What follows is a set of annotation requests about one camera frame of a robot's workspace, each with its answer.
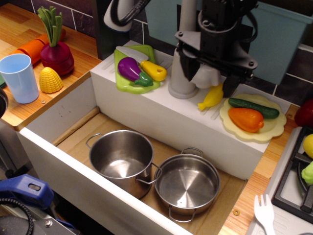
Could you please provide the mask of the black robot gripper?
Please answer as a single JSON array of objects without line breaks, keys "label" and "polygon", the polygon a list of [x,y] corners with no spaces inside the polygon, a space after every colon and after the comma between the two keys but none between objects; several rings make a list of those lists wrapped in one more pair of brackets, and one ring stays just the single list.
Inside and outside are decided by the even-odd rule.
[{"label": "black robot gripper", "polygon": [[247,16],[258,29],[252,10],[255,0],[204,0],[197,16],[200,40],[192,42],[186,36],[176,37],[183,49],[179,51],[184,76],[191,81],[206,64],[226,74],[223,97],[231,97],[237,87],[253,77],[257,62],[242,48],[257,37],[257,32],[242,37],[242,19]]}]

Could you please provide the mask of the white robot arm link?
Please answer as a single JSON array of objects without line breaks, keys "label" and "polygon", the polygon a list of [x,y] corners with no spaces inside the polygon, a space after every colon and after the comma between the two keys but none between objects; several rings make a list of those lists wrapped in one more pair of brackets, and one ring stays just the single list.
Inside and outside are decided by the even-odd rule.
[{"label": "white robot arm link", "polygon": [[115,16],[115,19],[121,21],[121,19],[129,13],[133,6],[133,0],[119,0],[117,6],[113,6],[113,1],[111,1],[103,17],[104,24],[109,29],[112,29],[116,32],[124,33],[130,31],[132,23],[128,23],[125,26],[118,26],[116,23],[113,22],[112,19],[113,16]]}]

